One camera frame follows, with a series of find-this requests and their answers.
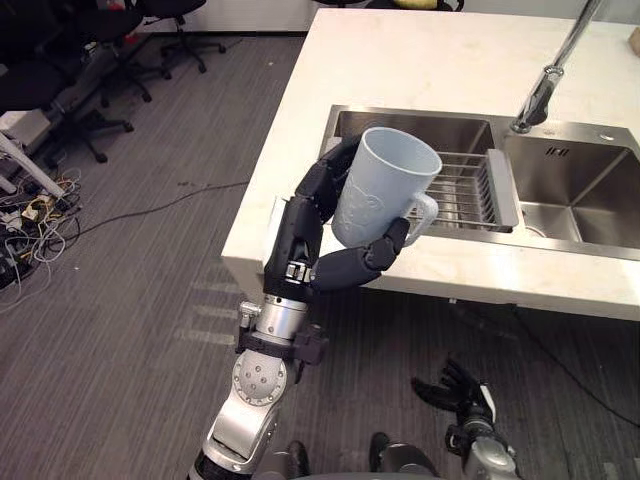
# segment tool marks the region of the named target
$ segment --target cup handle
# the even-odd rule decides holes
[[[416,225],[416,228],[413,229],[413,232],[407,235],[407,239],[404,242],[404,246],[408,247],[413,244],[420,235],[427,229],[429,225],[436,219],[438,216],[438,204],[436,201],[428,195],[425,195],[422,192],[416,192],[413,194],[413,200],[415,203],[419,204],[423,211],[422,220]]]

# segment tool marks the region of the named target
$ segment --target wall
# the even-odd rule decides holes
[[[311,0],[208,0],[185,17],[185,28],[194,31],[306,31],[318,4]],[[172,31],[166,20],[142,28]]]
[[[451,6],[456,0],[446,0]],[[586,0],[466,0],[465,12],[576,18]],[[604,0],[596,20],[640,24],[639,0]]]
[[[456,0],[446,0],[457,5]],[[465,12],[504,13],[540,17],[576,18],[586,0],[466,0]],[[368,2],[359,4],[363,7]],[[195,31],[303,31],[308,30],[318,4],[311,0],[208,0],[188,15],[187,27]],[[596,19],[640,24],[639,0],[605,0]],[[171,31],[162,21],[146,31]]]

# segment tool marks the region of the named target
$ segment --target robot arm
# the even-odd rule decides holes
[[[307,172],[287,202],[264,268],[264,304],[243,302],[231,391],[189,471],[191,480],[252,474],[276,427],[285,392],[327,346],[306,321],[314,293],[367,283],[388,269],[409,222],[395,219],[382,238],[319,258],[322,225],[335,212],[359,137],[345,139]]]
[[[470,480],[519,480],[515,450],[495,431],[496,407],[489,387],[478,382],[453,360],[447,360],[439,385],[411,380],[426,403],[455,412],[457,423],[445,436],[447,450],[462,458]]]

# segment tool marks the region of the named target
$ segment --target white desk leg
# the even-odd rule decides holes
[[[0,133],[0,149],[11,155],[13,160],[29,172],[33,179],[42,185],[42,188],[51,195],[57,198],[64,195],[64,190],[62,190],[56,182],[51,180],[49,175],[40,170],[40,168],[38,168],[38,166],[29,159],[29,157],[22,153],[20,149],[2,133]]]
[[[2,175],[0,175],[0,188],[2,188],[5,192],[11,194],[16,193],[16,190],[18,190],[13,183],[4,178]]]

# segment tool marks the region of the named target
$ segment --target chair base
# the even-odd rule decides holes
[[[178,41],[168,45],[163,45],[160,48],[160,54],[164,58],[162,62],[163,68],[168,70],[171,62],[178,56],[178,54],[182,53],[194,58],[198,64],[198,71],[200,73],[205,73],[207,71],[207,66],[200,56],[200,51],[215,47],[218,49],[219,53],[226,53],[227,47],[222,43],[202,40],[199,38],[189,38],[187,33],[180,26],[179,20],[175,19],[175,22]]]
[[[140,81],[139,77],[149,74],[149,73],[158,73],[165,80],[171,79],[171,72],[160,65],[158,67],[149,67],[145,65],[140,65],[138,62],[127,62],[122,56],[120,52],[116,49],[115,45],[105,45],[107,48],[111,50],[113,57],[116,61],[116,67],[107,73],[101,81],[100,86],[100,104],[107,108],[110,105],[109,97],[107,94],[107,90],[109,85],[115,80],[116,77],[122,77],[127,80],[132,85],[135,85],[138,90],[140,90],[142,100],[145,102],[150,102],[152,100],[151,94],[147,87]]]
[[[97,110],[91,110],[79,120],[76,120],[73,112],[67,112],[60,104],[54,102],[54,107],[62,115],[61,125],[57,132],[53,134],[55,137],[54,144],[44,156],[44,162],[49,168],[56,168],[55,153],[58,152],[64,143],[69,139],[80,140],[91,152],[98,163],[107,162],[108,158],[103,152],[99,152],[91,141],[91,133],[112,129],[115,127],[122,128],[125,132],[133,132],[133,125],[126,120],[109,120]]]

